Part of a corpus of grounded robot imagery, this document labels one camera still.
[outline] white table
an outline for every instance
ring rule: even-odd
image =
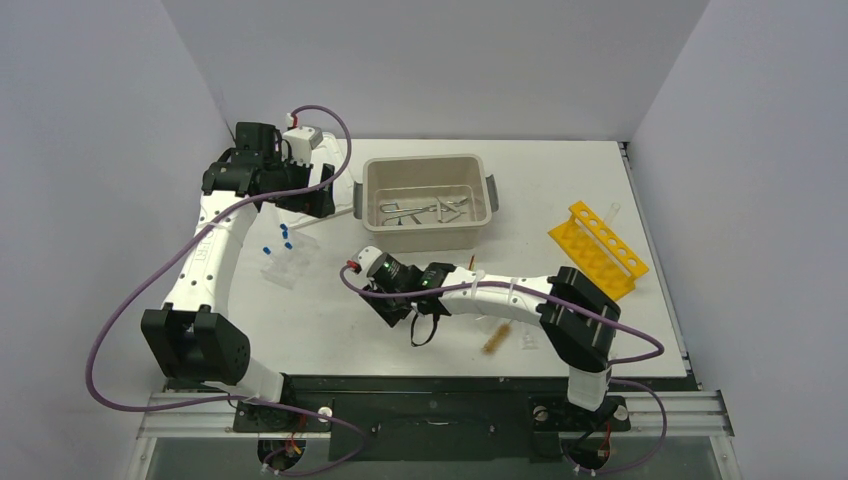
[[[474,153],[498,184],[500,211],[483,230],[473,251],[397,255],[404,263],[431,261],[466,265],[476,254],[476,268],[509,276],[552,275],[571,260],[547,235],[566,221],[568,207],[583,200],[600,216],[613,202],[621,210],[615,232],[650,267],[636,290],[619,301],[621,323],[659,339],[661,357],[614,367],[616,376],[682,377],[686,375],[671,316],[648,247],[627,172],[615,142],[488,140],[354,140],[351,171],[362,179],[370,158]],[[352,215],[305,226],[318,253],[289,290],[259,273],[265,245],[281,246],[275,209],[266,204],[245,241],[230,295],[229,319],[248,335],[252,355],[270,368],[289,374],[420,376],[564,376],[568,367],[554,353],[541,330],[533,328],[537,350],[522,349],[524,325],[513,331],[491,356],[481,347],[488,339],[475,316],[445,317],[435,339],[412,348],[409,321],[389,328],[358,296],[338,280],[344,262],[372,243],[361,220]],[[364,284],[363,279],[356,279]],[[418,322],[416,338],[426,338],[430,320]],[[653,347],[619,333],[612,354],[644,353]]]

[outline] wall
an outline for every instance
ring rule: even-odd
[[[745,477],[846,478],[848,3],[712,0],[630,147]]]
[[[225,118],[357,137],[630,139],[707,0],[164,0]]]
[[[158,0],[0,7],[3,478],[122,478],[140,417],[83,385],[116,304],[192,233],[200,175],[229,138]],[[162,385],[131,308],[95,379],[143,404]]]

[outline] purple cable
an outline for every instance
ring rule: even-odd
[[[165,262],[165,264],[162,265],[162,267],[160,267],[158,270],[156,270],[153,273],[153,275],[151,275],[147,280],[141,282],[141,285],[139,285],[135,290],[133,290],[132,293],[130,293],[129,296],[127,296],[127,298],[125,298],[124,301],[121,302],[120,305],[118,305],[118,308],[116,308],[115,311],[112,312],[112,315],[109,316],[109,318],[106,320],[106,324],[103,325],[102,329],[100,329],[100,332],[97,334],[97,337],[94,339],[94,344],[91,346],[91,350],[88,352],[88,359],[85,362],[85,386],[88,389],[88,393],[91,395],[91,397],[94,398],[94,400],[96,400],[98,403],[100,403],[101,405],[103,405],[105,407],[111,408],[112,410],[118,410],[120,412],[159,412],[159,411],[162,411],[162,410],[171,410],[171,409],[174,409],[174,408],[189,407],[189,406],[192,406],[192,405],[200,405],[200,404],[203,404],[203,403],[217,402],[217,401],[220,401],[220,400],[242,400],[242,401],[248,400],[247,397],[239,396],[239,395],[220,395],[220,396],[209,397],[209,398],[200,398],[200,399],[195,399],[195,400],[187,400],[187,401],[184,401],[184,402],[170,403],[170,404],[167,404],[167,405],[144,405],[144,406],[123,405],[123,404],[116,403],[116,402],[109,400],[108,398],[104,397],[97,390],[97,387],[94,385],[94,361],[97,358],[97,352],[100,350],[100,347],[103,345],[103,340],[106,339],[106,335],[109,333],[109,330],[112,329],[112,326],[115,325],[115,322],[118,321],[118,318],[121,316],[122,313],[124,313],[124,311],[127,309],[127,307],[129,307],[129,305],[136,298],[138,298],[138,296],[141,295],[142,292],[147,290],[147,288],[150,287],[150,285],[152,285],[153,282],[158,280],[162,275],[165,274],[165,272],[170,270],[171,267],[176,265],[177,262],[179,262],[181,258],[183,258],[189,251],[191,251],[191,249],[194,248],[194,246],[197,245],[198,242],[200,242],[200,240],[202,238],[204,238],[214,228],[213,224],[220,222],[221,220],[226,218],[227,215],[233,213],[234,211],[238,210],[239,208],[241,208],[245,205],[252,205],[256,202],[262,202],[262,201],[265,201],[265,200],[269,200],[271,198],[288,197],[288,196],[291,196],[291,195],[300,195],[302,193],[309,193],[309,192],[312,192],[312,191],[315,191],[315,190],[320,190],[320,189],[326,187],[327,185],[333,183],[337,178],[339,178],[339,176],[341,176],[342,172],[344,172],[345,169],[347,169],[348,163],[350,163],[350,155],[351,155],[351,152],[353,151],[353,144],[351,143],[350,131],[348,130],[347,125],[344,123],[344,121],[341,119],[341,117],[339,117],[335,112],[333,112],[332,110],[330,110],[327,107],[322,107],[321,105],[304,105],[302,107],[298,107],[298,108],[292,110],[291,113],[292,113],[292,115],[297,115],[298,113],[300,113],[304,110],[318,110],[318,111],[324,112],[324,113],[330,115],[331,117],[333,117],[339,123],[339,126],[341,126],[342,131],[344,131],[345,140],[347,142],[347,154],[345,155],[344,162],[342,162],[341,166],[336,171],[336,173],[334,173],[327,180],[324,180],[323,182],[321,182],[317,185],[313,185],[311,187],[305,187],[305,188],[298,188],[296,190],[284,190],[284,191],[279,191],[279,192],[263,193],[261,195],[256,195],[256,196],[253,196],[253,197],[245,197],[243,200],[230,205],[229,207],[225,208],[220,214],[218,214],[215,218],[213,218],[209,222],[209,225],[205,226],[200,232],[197,233],[197,235],[195,235],[191,240],[189,240],[189,242],[186,243],[173,257],[171,257],[170,260]],[[290,411],[290,412],[299,413],[299,414],[302,414],[302,415],[308,415],[308,416],[315,417],[315,418],[322,418],[322,419],[328,420],[330,422],[336,423],[338,425],[341,425],[343,427],[349,428],[362,437],[362,444],[357,449],[355,449],[351,453],[345,455],[344,457],[342,457],[342,458],[340,458],[340,459],[338,459],[338,460],[336,460],[332,463],[328,463],[327,465],[324,465],[322,467],[316,468],[314,470],[310,470],[308,472],[300,472],[300,473],[297,473],[297,474],[288,474],[289,476],[299,476],[300,477],[300,476],[311,475],[313,473],[326,471],[330,468],[333,468],[333,467],[339,465],[340,463],[342,463],[343,461],[353,457],[354,455],[358,454],[365,447],[365,438],[366,438],[365,433],[362,430],[360,430],[359,428],[357,428],[355,425],[352,425],[348,422],[345,422],[344,420],[340,420],[340,419],[334,418],[334,417],[326,417],[324,415],[320,415],[318,413],[311,412],[309,410],[304,410],[302,408],[292,407],[292,406],[289,406],[289,405],[283,405],[283,404],[278,404],[278,403],[266,402],[266,401],[263,401],[263,400],[250,399],[250,402],[255,403],[255,404],[259,404],[259,405],[264,405],[266,407],[276,408],[276,409],[279,409],[279,410],[286,410],[286,411]]]
[[[461,284],[461,285],[452,285],[452,286],[449,286],[449,287],[431,288],[429,290],[421,290],[421,291],[418,291],[418,292],[407,292],[407,293],[369,292],[369,291],[365,291],[365,290],[357,287],[356,285],[353,285],[352,283],[350,283],[350,281],[348,281],[348,279],[345,277],[345,272],[348,271],[348,270],[351,270],[350,266],[345,265],[339,271],[339,277],[342,279],[342,283],[344,283],[347,288],[353,290],[354,292],[358,293],[359,295],[363,295],[363,296],[371,297],[371,298],[422,297],[422,296],[425,296],[425,295],[435,295],[435,294],[444,293],[444,292],[452,292],[452,291],[455,291],[455,290],[466,290],[466,289],[472,288],[472,286],[473,286],[473,284],[471,284],[471,283],[466,283],[466,284]],[[615,328],[616,330],[621,330],[622,332],[629,333],[633,336],[639,337],[642,340],[645,340],[646,342],[650,343],[651,345],[657,347],[656,351],[653,351],[653,352],[645,353],[645,354],[642,354],[642,355],[636,355],[634,357],[622,358],[622,359],[619,359],[618,361],[611,360],[609,362],[609,365],[614,365],[614,364],[618,364],[618,363],[632,363],[632,362],[638,362],[638,361],[641,361],[641,360],[647,360],[649,358],[658,357],[658,356],[662,355],[663,352],[665,352],[665,347],[663,347],[663,344],[660,343],[660,341],[657,340],[656,338],[648,335],[647,333],[640,332],[639,330],[636,330],[635,328],[628,327],[626,325],[621,325],[618,322],[613,322],[612,320],[610,320],[608,318],[604,318],[604,317],[598,315],[595,312],[586,310],[585,308],[581,307],[580,305],[576,305],[574,303],[567,302],[567,301],[565,301],[561,298],[554,297],[553,295],[548,295],[546,293],[538,292],[538,291],[533,290],[531,288],[523,287],[521,285],[513,285],[513,284],[510,284],[510,283],[507,283],[507,282],[487,282],[487,281],[484,280],[482,282],[478,282],[477,287],[500,287],[500,288],[506,288],[506,289],[512,288],[513,290],[517,290],[517,291],[522,292],[522,293],[527,293],[529,295],[533,295],[533,296],[536,296],[538,298],[547,300],[549,302],[556,303],[557,305],[561,305],[561,306],[568,308],[568,309],[571,309],[571,310],[573,310],[577,313],[583,314],[583,315],[585,315],[585,316],[587,316],[587,317],[589,317],[593,320],[597,320],[597,321],[603,323],[604,325],[606,325],[608,327]],[[663,428],[662,428],[662,433],[660,433],[659,441],[657,441],[656,445],[654,445],[654,448],[652,448],[651,451],[648,452],[644,457],[640,458],[639,460],[636,460],[635,462],[629,463],[627,465],[623,465],[621,467],[616,467],[616,468],[612,468],[612,469],[609,469],[609,470],[596,471],[596,472],[594,472],[596,475],[597,474],[606,475],[606,474],[609,474],[609,473],[620,473],[620,472],[623,472],[625,470],[629,470],[631,468],[635,468],[635,467],[638,467],[639,465],[642,465],[643,463],[650,460],[651,457],[656,455],[656,453],[659,451],[659,449],[662,447],[663,443],[665,442],[665,436],[666,436],[666,433],[668,432],[668,416],[666,415],[666,412],[665,412],[665,405],[663,405],[662,400],[653,390],[651,390],[650,388],[646,387],[645,385],[643,385],[641,383],[633,382],[633,381],[630,381],[630,380],[621,380],[621,379],[613,378],[613,379],[610,379],[610,383],[614,383],[616,385],[623,385],[623,386],[626,386],[626,387],[636,388],[636,389],[642,390],[644,392],[647,392],[652,397],[654,397],[654,400],[656,400],[657,404],[660,406],[660,413],[662,414],[662,419],[663,419]],[[571,457],[569,457],[568,455],[566,455],[566,458],[568,458],[569,461],[574,463],[574,461],[571,460]],[[593,472],[592,470],[588,470],[588,469],[583,468],[583,467],[579,467],[579,468],[580,468],[580,471],[582,471],[582,472],[587,472],[587,473]]]
[[[656,455],[657,452],[660,451],[660,448],[662,448],[663,444],[665,443],[665,436],[668,433],[668,415],[665,412],[665,405],[663,405],[662,400],[660,399],[659,395],[657,395],[656,392],[654,392],[653,390],[651,390],[650,388],[648,388],[647,386],[645,386],[645,385],[643,385],[639,382],[633,382],[633,381],[630,381],[630,380],[622,380],[622,379],[618,379],[618,378],[612,378],[612,379],[610,379],[610,383],[614,383],[616,385],[623,385],[625,387],[636,388],[636,389],[642,390],[643,392],[646,392],[650,396],[654,397],[654,400],[657,401],[657,405],[659,405],[659,407],[660,407],[660,415],[662,415],[662,419],[663,419],[663,428],[662,428],[662,431],[660,432],[660,439],[657,440],[657,443],[654,444],[654,448],[652,448],[651,451],[646,453],[645,456],[643,456],[639,460],[635,460],[633,462],[630,462],[626,465],[622,465],[620,467],[610,468],[609,470],[590,470],[588,468],[578,466],[577,463],[574,460],[572,460],[571,457],[568,456],[567,453],[565,454],[565,458],[567,458],[568,461],[571,462],[572,465],[575,465],[581,472],[589,473],[589,474],[592,474],[593,476],[595,476],[595,475],[609,475],[611,473],[621,473],[625,470],[630,470],[632,468],[636,468],[636,467],[642,465],[643,463],[645,463],[648,460],[650,460],[651,458],[653,458],[653,456]]]
[[[473,283],[465,283],[465,284],[461,284],[461,285],[451,285],[449,287],[431,288],[431,289],[428,289],[428,290],[420,290],[420,291],[417,291],[417,292],[406,292],[406,293],[368,292],[368,291],[365,291],[365,290],[357,287],[356,285],[350,283],[350,281],[348,281],[348,279],[345,278],[345,272],[350,270],[350,269],[351,268],[350,268],[349,265],[345,265],[344,267],[342,267],[341,271],[339,271],[339,277],[342,279],[342,283],[344,283],[347,288],[353,290],[354,292],[358,293],[359,295],[362,295],[362,296],[365,296],[365,297],[371,297],[371,298],[423,297],[425,295],[436,295],[436,294],[439,294],[439,293],[452,292],[452,291],[455,291],[455,290],[466,290],[466,289],[470,289],[474,285]],[[633,356],[633,357],[626,357],[626,358],[619,358],[619,359],[615,359],[615,360],[610,360],[609,361],[610,366],[621,364],[621,363],[641,362],[642,360],[647,360],[649,358],[659,357],[660,355],[662,355],[665,352],[665,347],[663,346],[663,344],[660,343],[660,341],[657,340],[656,338],[648,335],[647,333],[636,330],[633,327],[628,327],[627,325],[622,325],[618,322],[614,322],[614,321],[612,321],[608,318],[605,318],[605,317],[598,315],[595,312],[592,312],[590,310],[586,310],[585,308],[581,307],[580,305],[577,305],[577,304],[574,304],[574,303],[571,303],[571,302],[566,302],[565,300],[563,300],[561,298],[554,297],[553,295],[548,295],[547,293],[538,292],[536,290],[533,290],[532,288],[527,288],[527,287],[524,287],[524,286],[521,286],[521,285],[518,285],[518,284],[511,284],[511,283],[507,283],[507,282],[494,282],[494,281],[485,281],[484,280],[482,282],[477,282],[477,287],[499,287],[499,288],[506,288],[506,289],[512,288],[513,290],[516,290],[516,291],[519,291],[519,292],[522,292],[522,293],[527,293],[529,295],[533,295],[534,297],[538,297],[538,298],[541,298],[543,300],[547,300],[549,302],[556,303],[557,305],[561,305],[565,308],[568,308],[568,309],[573,310],[577,313],[585,315],[585,316],[591,318],[592,320],[597,320],[598,322],[601,322],[602,324],[604,324],[604,325],[606,325],[610,328],[614,328],[616,330],[621,330],[624,333],[629,333],[630,335],[633,335],[634,337],[641,338],[642,340],[645,340],[646,342],[650,343],[651,345],[653,345],[657,348],[653,352],[643,353],[642,355],[636,355],[636,356]]]

